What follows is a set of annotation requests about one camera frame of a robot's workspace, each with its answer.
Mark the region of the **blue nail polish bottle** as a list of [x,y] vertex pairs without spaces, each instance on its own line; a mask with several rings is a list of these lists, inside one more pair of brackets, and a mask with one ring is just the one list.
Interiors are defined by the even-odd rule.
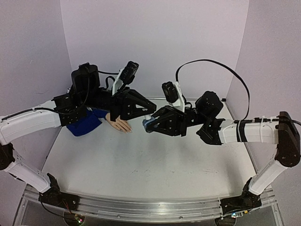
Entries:
[[154,118],[151,118],[151,119],[144,119],[143,120],[143,127],[144,127],[144,129],[145,129],[145,131],[147,132],[147,133],[151,133],[152,131],[153,131],[153,129],[150,129],[149,128],[149,126],[150,126],[150,124],[153,122],[153,121],[155,121],[155,119]]

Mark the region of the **white nail polish cap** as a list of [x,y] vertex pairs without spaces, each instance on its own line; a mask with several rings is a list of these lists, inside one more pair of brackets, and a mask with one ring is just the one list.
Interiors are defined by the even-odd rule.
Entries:
[[145,115],[145,116],[144,116],[144,119],[148,121],[148,120],[151,120],[151,119],[152,119],[152,117],[151,117],[151,115],[150,115],[150,114],[148,114],[148,115]]

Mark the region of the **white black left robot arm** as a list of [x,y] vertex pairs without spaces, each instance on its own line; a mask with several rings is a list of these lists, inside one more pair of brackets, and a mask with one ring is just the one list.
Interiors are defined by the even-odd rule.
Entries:
[[74,124],[87,115],[87,109],[105,110],[110,120],[131,120],[154,113],[155,103],[128,87],[139,65],[129,61],[116,74],[111,89],[101,87],[98,67],[85,63],[71,73],[72,86],[67,94],[39,106],[0,118],[0,169],[45,193],[52,205],[63,202],[54,176],[45,174],[23,161],[12,141],[33,132]]

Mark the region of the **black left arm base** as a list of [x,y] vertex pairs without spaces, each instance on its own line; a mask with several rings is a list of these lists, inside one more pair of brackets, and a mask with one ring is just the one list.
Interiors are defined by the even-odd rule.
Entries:
[[42,204],[66,208],[70,211],[76,211],[79,206],[79,196],[62,192],[57,179],[50,173],[47,173],[47,176],[50,181],[50,188],[39,194],[39,201],[42,202]]

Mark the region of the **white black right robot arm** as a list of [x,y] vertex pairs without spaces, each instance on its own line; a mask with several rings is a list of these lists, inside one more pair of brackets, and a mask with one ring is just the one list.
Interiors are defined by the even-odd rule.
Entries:
[[282,111],[270,118],[218,119],[223,103],[214,92],[205,92],[193,108],[180,109],[175,105],[174,97],[168,100],[170,105],[143,120],[148,133],[183,137],[189,127],[201,125],[196,134],[208,145],[258,142],[277,146],[273,158],[247,182],[249,193],[260,195],[282,172],[298,165],[301,160],[300,134],[296,128],[298,121],[293,120],[288,112]]

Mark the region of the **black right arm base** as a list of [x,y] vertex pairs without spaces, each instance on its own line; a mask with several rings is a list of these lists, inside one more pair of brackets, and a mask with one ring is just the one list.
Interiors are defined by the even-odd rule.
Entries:
[[260,195],[255,195],[248,190],[251,179],[249,178],[244,185],[241,195],[221,199],[220,206],[224,216],[261,207]]

